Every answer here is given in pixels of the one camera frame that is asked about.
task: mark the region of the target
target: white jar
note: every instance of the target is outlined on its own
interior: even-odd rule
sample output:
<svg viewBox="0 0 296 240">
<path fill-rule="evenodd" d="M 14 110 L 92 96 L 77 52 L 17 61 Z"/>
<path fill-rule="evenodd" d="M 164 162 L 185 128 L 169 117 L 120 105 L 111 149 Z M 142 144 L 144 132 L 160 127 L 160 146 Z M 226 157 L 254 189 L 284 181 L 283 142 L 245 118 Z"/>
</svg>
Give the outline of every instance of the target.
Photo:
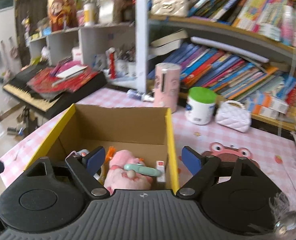
<svg viewBox="0 0 296 240">
<path fill-rule="evenodd" d="M 95 25 L 95 4 L 87 3 L 84 5 L 84 21 L 85 26 L 94 26 Z"/>
<path fill-rule="evenodd" d="M 188 121 L 203 125 L 211 121 L 217 94 L 210 89 L 194 87 L 189 90 L 185 116 Z"/>
</svg>

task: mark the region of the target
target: green lid jar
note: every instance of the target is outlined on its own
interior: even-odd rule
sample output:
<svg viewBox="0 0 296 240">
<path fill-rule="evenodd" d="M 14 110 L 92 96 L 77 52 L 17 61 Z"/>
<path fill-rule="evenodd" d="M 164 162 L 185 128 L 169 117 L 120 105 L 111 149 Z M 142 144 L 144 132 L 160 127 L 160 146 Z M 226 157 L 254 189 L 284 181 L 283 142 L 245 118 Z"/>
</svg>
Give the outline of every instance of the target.
<svg viewBox="0 0 296 240">
<path fill-rule="evenodd" d="M 189 90 L 188 96 L 203 104 L 213 104 L 216 102 L 217 94 L 208 89 L 203 87 L 193 87 Z"/>
<path fill-rule="evenodd" d="M 211 121 L 217 94 L 207 88 L 193 87 L 189 90 L 185 116 L 188 121 L 204 125 Z"/>
</svg>

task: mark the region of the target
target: frog cartoon print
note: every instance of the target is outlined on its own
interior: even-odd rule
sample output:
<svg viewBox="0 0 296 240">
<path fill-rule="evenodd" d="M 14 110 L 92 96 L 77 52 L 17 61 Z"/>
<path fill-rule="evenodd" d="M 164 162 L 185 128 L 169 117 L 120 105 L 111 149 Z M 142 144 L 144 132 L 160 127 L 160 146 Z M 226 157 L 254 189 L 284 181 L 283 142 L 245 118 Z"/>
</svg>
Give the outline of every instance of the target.
<svg viewBox="0 0 296 240">
<path fill-rule="evenodd" d="M 246 157 L 251 160 L 258 168 L 259 165 L 253 160 L 253 154 L 247 148 L 231 148 L 223 146 L 221 143 L 213 142 L 209 145 L 209 150 L 202 154 L 202 156 L 214 155 L 224 162 L 235 162 L 238 157 Z"/>
</svg>

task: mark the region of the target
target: red book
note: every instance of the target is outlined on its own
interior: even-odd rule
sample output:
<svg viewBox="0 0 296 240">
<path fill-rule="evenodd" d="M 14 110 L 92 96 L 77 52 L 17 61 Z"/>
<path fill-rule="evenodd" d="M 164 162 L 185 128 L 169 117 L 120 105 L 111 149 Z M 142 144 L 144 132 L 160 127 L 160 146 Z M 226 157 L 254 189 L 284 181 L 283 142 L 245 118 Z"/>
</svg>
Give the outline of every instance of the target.
<svg viewBox="0 0 296 240">
<path fill-rule="evenodd" d="M 219 50 L 214 56 L 210 59 L 206 60 L 204 64 L 201 64 L 195 71 L 193 71 L 189 76 L 183 79 L 185 84 L 189 83 L 193 78 L 197 77 L 200 73 L 202 73 L 210 64 L 213 64 L 217 59 L 224 56 L 225 52 Z"/>
<path fill-rule="evenodd" d="M 285 101 L 290 106 L 296 106 L 296 87 L 289 92 Z"/>
<path fill-rule="evenodd" d="M 223 73 L 216 76 L 215 78 L 210 80 L 208 83 L 204 84 L 203 87 L 207 87 L 207 86 L 211 85 L 213 82 L 216 82 L 217 80 L 221 79 L 222 77 L 228 75 L 229 73 L 231 73 L 232 71 L 234 71 L 236 68 L 238 68 L 239 66 L 241 66 L 244 63 L 245 63 L 245 61 L 243 59 L 239 60 L 235 65 L 232 65 L 229 69 L 225 70 Z"/>
</svg>

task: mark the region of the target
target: gray textured gripper base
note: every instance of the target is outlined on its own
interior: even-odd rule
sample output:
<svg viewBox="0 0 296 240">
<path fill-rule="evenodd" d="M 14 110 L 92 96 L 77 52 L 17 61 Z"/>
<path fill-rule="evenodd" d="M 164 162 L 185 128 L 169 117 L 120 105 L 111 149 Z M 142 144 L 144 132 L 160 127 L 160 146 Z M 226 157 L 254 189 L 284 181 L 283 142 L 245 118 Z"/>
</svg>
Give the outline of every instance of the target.
<svg viewBox="0 0 296 240">
<path fill-rule="evenodd" d="M 170 190 L 117 190 L 92 201 L 72 224 L 44 234 L 7 229 L 0 240 L 241 240 L 209 222 L 191 200 Z"/>
</svg>

